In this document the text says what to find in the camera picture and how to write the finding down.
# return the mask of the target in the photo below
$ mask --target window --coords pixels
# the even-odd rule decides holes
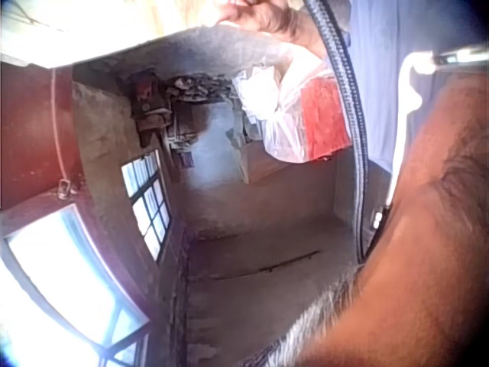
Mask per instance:
[[[0,347],[15,365],[138,365],[149,320],[105,270],[74,205],[7,237],[0,278]]]
[[[157,151],[129,162],[121,170],[139,230],[156,261],[170,224]]]

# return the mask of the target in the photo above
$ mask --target skin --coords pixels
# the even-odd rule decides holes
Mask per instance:
[[[218,12],[219,21],[325,56],[313,21],[286,1],[238,1]],[[410,147],[386,229],[358,279],[359,296],[306,348],[301,365],[453,365],[467,346],[489,310],[487,229],[450,206],[439,183],[461,136],[481,122],[487,129],[488,85],[485,74],[458,76],[440,92]],[[489,160],[487,144],[478,154]],[[468,203],[480,197],[460,194]],[[487,213],[483,197],[478,204]]]

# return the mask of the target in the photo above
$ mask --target window frame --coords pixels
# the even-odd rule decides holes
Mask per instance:
[[[88,248],[79,248],[82,257],[94,267],[94,271],[102,274],[103,278],[109,279],[109,287],[111,292],[114,294],[116,300],[116,306],[118,312],[113,312],[112,317],[110,319],[110,325],[108,330],[111,330],[111,333],[107,333],[105,338],[108,336],[113,337],[115,327],[118,322],[119,315],[123,310],[123,306],[121,304],[121,299],[124,299],[131,306],[136,307],[145,317],[147,318],[146,323],[140,326],[138,329],[128,334],[124,338],[120,339],[118,342],[110,345],[103,346],[101,343],[94,342],[84,333],[79,331],[70,321],[68,321],[61,313],[58,311],[53,304],[51,304],[47,298],[42,294],[42,292],[37,288],[35,283],[29,278],[28,274],[22,268],[21,263],[17,260],[14,252],[12,251],[10,244],[8,243],[7,238],[14,235],[16,232],[21,231],[26,226],[29,226],[33,222],[39,219],[43,219],[46,216],[49,216],[52,213],[56,213],[62,210],[67,210],[70,207],[73,208],[73,212],[76,216],[76,219],[80,225],[80,230],[83,232],[83,235],[87,239],[87,247]],[[122,366],[130,366],[130,367],[140,367],[142,364],[141,361],[141,352],[138,355],[138,350],[142,350],[142,343],[147,342],[147,335],[152,330],[153,323],[151,322],[150,317],[129,297],[129,295],[125,292],[124,288],[118,283],[117,279],[110,272],[107,264],[102,260],[99,255],[97,248],[92,241],[89,231],[87,230],[85,223],[83,222],[83,217],[80,215],[78,210],[78,206],[75,203],[65,203],[62,206],[58,206],[55,210],[50,210],[49,212],[45,212],[42,216],[37,217],[35,220],[31,220],[28,222],[24,222],[23,226],[18,227],[15,231],[7,231],[0,239],[1,239],[1,247],[2,247],[2,258],[0,261],[3,261],[7,270],[12,274],[14,279],[18,282],[19,286],[30,299],[43,311],[48,317],[57,322],[62,328],[66,331],[81,339],[83,342],[89,344],[99,355],[99,367],[105,366],[108,360],[115,360],[115,363],[118,363]],[[118,352],[128,348],[130,345],[137,343],[136,346],[136,354],[134,356],[134,365],[129,365],[128,363],[124,363],[115,358],[115,355]]]
[[[147,156],[149,156],[150,154],[154,154],[155,158],[156,158],[156,161],[157,161],[157,169],[156,169],[156,172],[154,174],[150,174],[150,168],[148,167],[148,162],[147,160],[145,159]],[[125,183],[125,188],[126,188],[126,194],[128,196],[128,199],[131,203],[131,207],[133,207],[136,202],[142,198],[143,200],[143,203],[144,203],[144,208],[146,209],[146,213],[147,213],[147,216],[150,220],[150,225],[146,228],[146,232],[143,233],[142,231],[140,231],[141,233],[141,237],[143,238],[143,241],[144,241],[144,244],[146,245],[146,249],[151,253],[149,247],[147,246],[146,244],[146,241],[144,239],[144,237],[147,235],[148,231],[150,229],[153,229],[154,231],[154,234],[157,236],[157,230],[156,230],[156,227],[154,226],[154,220],[156,219],[156,217],[158,216],[158,214],[160,214],[160,219],[161,219],[161,222],[163,224],[163,227],[165,228],[165,234],[164,234],[164,237],[163,239],[160,241],[160,239],[157,237],[157,240],[158,240],[158,243],[160,245],[160,250],[158,251],[158,255],[157,257],[154,259],[154,261],[159,264],[160,263],[160,260],[161,260],[161,257],[164,253],[164,249],[167,247],[167,239],[168,239],[168,233],[170,231],[170,227],[172,226],[172,215],[171,215],[171,211],[170,211],[170,205],[168,203],[168,199],[167,199],[167,192],[165,190],[165,187],[164,187],[164,176],[163,176],[163,171],[161,169],[161,163],[160,163],[160,152],[159,152],[159,149],[154,149],[152,151],[149,151],[149,152],[146,152],[142,155],[139,155],[137,156],[136,158],[133,158],[131,159],[130,161],[126,161],[125,163],[123,163],[123,165],[121,166],[121,171],[122,171],[122,168],[128,164],[133,164],[133,167],[134,167],[134,162],[136,161],[140,161],[140,160],[143,160],[144,161],[144,167],[146,168],[146,173],[147,173],[147,176],[148,176],[148,179],[146,180],[145,183],[143,183],[141,186],[139,185],[139,183],[137,182],[137,185],[140,186],[132,195],[129,195],[129,192],[127,190],[127,186],[126,186],[126,183],[125,183],[125,179],[124,179],[124,175],[122,174],[122,180],[124,181]],[[157,211],[156,213],[154,214],[153,217],[151,217],[151,211],[150,211],[150,207],[146,201],[146,197],[145,197],[145,193],[148,189],[151,189],[153,195],[154,195],[154,198],[156,199],[157,201],[157,195],[156,195],[156,192],[154,190],[154,183],[159,181],[159,184],[160,184],[160,190],[161,190],[161,196],[163,197],[163,200],[161,202],[161,204],[158,204],[157,202]],[[164,218],[163,218],[163,214],[161,214],[161,210],[162,208],[165,207],[166,210],[167,210],[167,213],[168,213],[168,224],[165,223],[164,221]]]

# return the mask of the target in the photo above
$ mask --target cloth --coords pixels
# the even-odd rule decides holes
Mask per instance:
[[[351,0],[349,52],[365,114],[369,158],[392,170],[397,135],[397,80],[404,58],[416,51],[447,51],[487,39],[470,0]],[[449,73],[411,83],[422,107],[408,116],[407,144],[433,107]]]

